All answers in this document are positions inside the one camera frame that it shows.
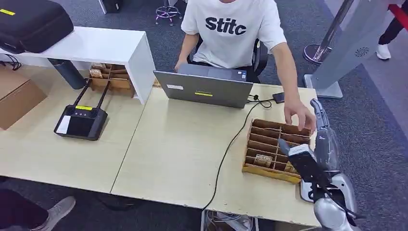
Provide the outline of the robot grey right hand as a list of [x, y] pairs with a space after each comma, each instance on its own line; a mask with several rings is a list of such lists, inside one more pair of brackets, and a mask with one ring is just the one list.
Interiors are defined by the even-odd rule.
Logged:
[[316, 115], [315, 149], [312, 151], [307, 144], [290, 146], [283, 139], [278, 139], [278, 144], [300, 175], [323, 171], [332, 177], [340, 173], [337, 138], [322, 104], [317, 99], [312, 99], [310, 104]]

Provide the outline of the person's left hand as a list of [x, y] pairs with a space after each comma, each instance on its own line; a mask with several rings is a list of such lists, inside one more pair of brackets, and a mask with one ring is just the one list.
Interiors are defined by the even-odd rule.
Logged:
[[293, 123], [292, 116], [298, 117], [298, 130], [309, 130], [309, 134], [313, 134], [316, 130], [316, 116], [299, 100], [285, 98], [284, 116], [285, 122], [288, 125]]

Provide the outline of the person's right hand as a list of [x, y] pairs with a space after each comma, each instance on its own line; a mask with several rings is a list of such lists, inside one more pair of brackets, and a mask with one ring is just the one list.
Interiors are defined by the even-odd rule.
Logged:
[[187, 61], [187, 59], [178, 59], [178, 61], [176, 62], [176, 65], [175, 65], [175, 67], [174, 67], [174, 70], [176, 71], [176, 72], [178, 72], [179, 71], [179, 69], [180, 69], [180, 67], [182, 66], [182, 65], [184, 65], [184, 64], [188, 64], [188, 61]]

